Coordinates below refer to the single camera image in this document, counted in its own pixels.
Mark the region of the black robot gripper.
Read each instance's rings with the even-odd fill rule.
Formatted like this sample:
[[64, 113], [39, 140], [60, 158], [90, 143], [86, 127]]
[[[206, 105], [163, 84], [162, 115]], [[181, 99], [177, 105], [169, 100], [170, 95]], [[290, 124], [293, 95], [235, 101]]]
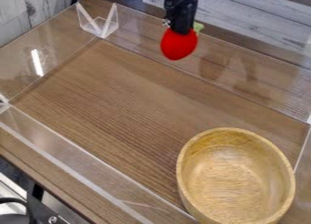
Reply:
[[166, 19], [175, 33], [190, 33], [195, 24], [197, 8], [198, 0], [164, 0]]

